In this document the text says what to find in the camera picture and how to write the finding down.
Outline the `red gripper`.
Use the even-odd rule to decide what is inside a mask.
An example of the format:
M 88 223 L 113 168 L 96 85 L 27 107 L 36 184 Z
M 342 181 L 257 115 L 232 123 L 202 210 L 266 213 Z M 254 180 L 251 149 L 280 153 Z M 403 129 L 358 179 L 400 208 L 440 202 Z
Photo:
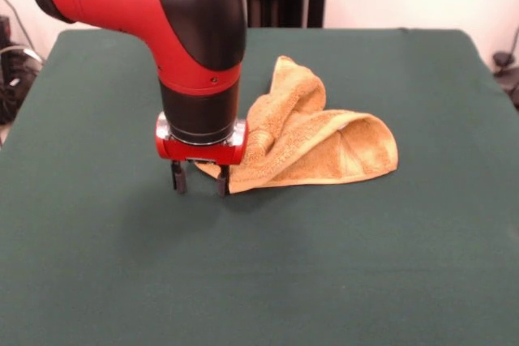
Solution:
M 212 145 L 191 145 L 175 139 L 166 122 L 158 122 L 156 125 L 157 152 L 161 158 L 172 160 L 173 187 L 178 194 L 187 192 L 186 174 L 180 162 L 202 161 L 220 165 L 217 193 L 225 197 L 229 193 L 229 165 L 241 163 L 246 150 L 247 136 L 247 123 L 237 122 L 230 137 L 223 142 Z

